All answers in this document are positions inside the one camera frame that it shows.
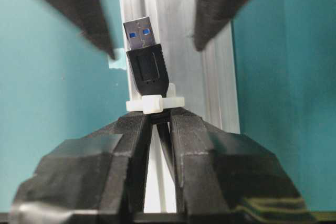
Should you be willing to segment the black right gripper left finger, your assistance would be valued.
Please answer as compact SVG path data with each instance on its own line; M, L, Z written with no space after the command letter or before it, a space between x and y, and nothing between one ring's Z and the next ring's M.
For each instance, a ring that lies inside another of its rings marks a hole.
M45 155L18 188L10 223L127 223L144 208L150 117L132 112Z

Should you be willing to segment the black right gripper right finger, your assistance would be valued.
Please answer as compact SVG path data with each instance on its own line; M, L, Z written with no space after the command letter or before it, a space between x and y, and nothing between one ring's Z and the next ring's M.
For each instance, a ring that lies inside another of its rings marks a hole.
M189 223L315 223L277 156L188 110L172 110L177 210Z

